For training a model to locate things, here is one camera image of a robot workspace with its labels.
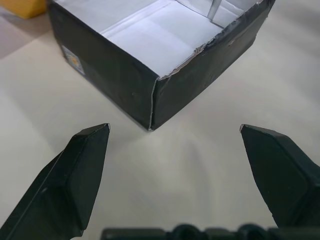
cardboard box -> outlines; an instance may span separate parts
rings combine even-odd
[[[68,62],[155,130],[255,41],[275,0],[49,0]]]

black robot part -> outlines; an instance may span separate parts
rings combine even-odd
[[[1,240],[83,235],[100,186],[109,125],[84,129],[39,173],[0,229]]]

label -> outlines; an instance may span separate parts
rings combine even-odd
[[[66,58],[68,59],[69,64],[74,67],[79,73],[81,73],[82,75],[85,75],[85,71],[82,68],[80,59],[74,55],[74,53],[72,51],[70,51],[68,48],[66,48],[65,46],[62,46],[62,49],[65,53]]]

table surface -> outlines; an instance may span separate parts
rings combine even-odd
[[[239,128],[286,134],[320,164],[317,1],[278,0],[254,45],[152,133],[66,63],[47,16],[24,22],[1,10],[0,225],[75,133],[110,123],[83,240],[99,239],[104,227],[274,226]]]

